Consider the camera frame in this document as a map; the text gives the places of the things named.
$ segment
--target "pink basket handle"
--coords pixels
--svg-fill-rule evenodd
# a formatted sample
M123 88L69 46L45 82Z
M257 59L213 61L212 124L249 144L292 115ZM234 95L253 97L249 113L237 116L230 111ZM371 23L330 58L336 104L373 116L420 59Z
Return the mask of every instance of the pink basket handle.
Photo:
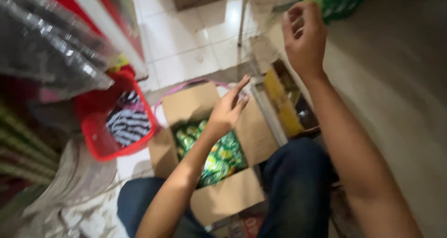
M163 100L164 97L176 93L177 91L181 90L183 87L187 86L188 84L197 83L197 82L213 82L213 83L216 84L217 86L222 86L222 87L225 87L225 88L227 88L227 89L232 89L232 87L229 86L227 83L218 82L218 81L214 81L214 80L210 80L210 79L202 78L202 77L199 77L199 78L196 78L196 79L192 79L192 80L186 81L186 82L182 83L181 85L179 85L179 86L177 86L177 87L174 87L174 88L172 88L171 90L169 90L168 92L166 92L166 93L160 98L160 100L158 100L158 102L155 104L155 106L154 106L154 115L155 115L155 113L156 113L156 111L157 111L157 108L158 108L159 105L161 104L161 101ZM247 95L247 92L245 92L245 91L242 90L242 91L241 91L241 94L244 95L244 96L246 96L246 95Z

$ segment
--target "open cardboard box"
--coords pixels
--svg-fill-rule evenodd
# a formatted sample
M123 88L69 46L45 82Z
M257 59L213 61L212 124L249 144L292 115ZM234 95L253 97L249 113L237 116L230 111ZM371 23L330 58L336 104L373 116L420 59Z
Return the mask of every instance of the open cardboard box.
M214 83L195 86L163 98L163 111L169 127L207 119L219 98ZM170 128L162 129L148 143L156 177L167 178L179 163ZM249 168L215 185L194 191L191 209L203 225L212 224L265 200L253 166L267 160L278 145L254 98L250 98L234 131Z

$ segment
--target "red basket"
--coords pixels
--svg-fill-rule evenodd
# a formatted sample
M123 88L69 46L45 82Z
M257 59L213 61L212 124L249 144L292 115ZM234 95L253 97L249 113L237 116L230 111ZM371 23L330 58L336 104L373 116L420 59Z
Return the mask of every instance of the red basket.
M131 67L123 67L119 72L111 73L109 76L115 84L108 90L93 90L75 98L76 114L81 121L82 133L92 156L98 161L109 161L146 148L147 142L156 131L155 117L135 81L135 74ZM140 97L151 122L151 129L146 136L123 148L107 130L105 120L110 111L115 108L121 94L132 90Z

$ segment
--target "blue jeans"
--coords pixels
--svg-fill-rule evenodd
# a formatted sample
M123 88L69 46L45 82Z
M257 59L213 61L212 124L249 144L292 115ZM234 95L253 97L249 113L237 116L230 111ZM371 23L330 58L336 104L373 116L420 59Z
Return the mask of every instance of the blue jeans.
M291 140L259 166L269 195L269 211L258 237L327 237L329 190L337 176L321 146L309 138ZM160 178L139 178L121 189L118 217L131 238L163 182ZM212 236L187 209L174 237Z

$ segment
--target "white tile floor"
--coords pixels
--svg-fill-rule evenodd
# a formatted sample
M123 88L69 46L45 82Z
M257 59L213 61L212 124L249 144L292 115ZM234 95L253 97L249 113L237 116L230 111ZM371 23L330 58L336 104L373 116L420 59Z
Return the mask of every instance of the white tile floor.
M173 0L134 0L149 69L140 82L154 91L245 62L237 47L242 0L221 0L177 12ZM244 35L258 33L249 5Z

